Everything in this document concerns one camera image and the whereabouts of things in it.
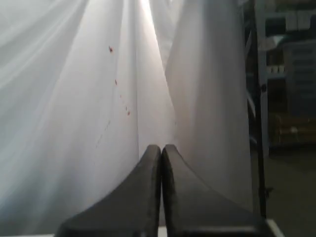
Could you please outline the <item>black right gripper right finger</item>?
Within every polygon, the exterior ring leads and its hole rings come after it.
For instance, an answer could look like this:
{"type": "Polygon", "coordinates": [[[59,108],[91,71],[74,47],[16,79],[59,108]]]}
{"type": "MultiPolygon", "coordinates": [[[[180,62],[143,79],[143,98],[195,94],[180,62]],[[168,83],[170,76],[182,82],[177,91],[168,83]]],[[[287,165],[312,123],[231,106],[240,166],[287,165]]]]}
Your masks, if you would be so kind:
{"type": "Polygon", "coordinates": [[[169,237],[270,237],[260,216],[225,198],[199,178],[174,145],[161,155],[162,196],[169,237]]]}

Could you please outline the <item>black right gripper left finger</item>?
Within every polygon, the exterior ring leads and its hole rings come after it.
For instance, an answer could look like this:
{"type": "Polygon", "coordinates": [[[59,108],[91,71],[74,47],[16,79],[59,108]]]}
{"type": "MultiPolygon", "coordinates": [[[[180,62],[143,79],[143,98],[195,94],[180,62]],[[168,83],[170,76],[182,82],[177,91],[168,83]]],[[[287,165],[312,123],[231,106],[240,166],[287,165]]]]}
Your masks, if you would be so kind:
{"type": "Polygon", "coordinates": [[[110,194],[60,225],[57,237],[156,237],[161,197],[161,150],[149,145],[110,194]]]}

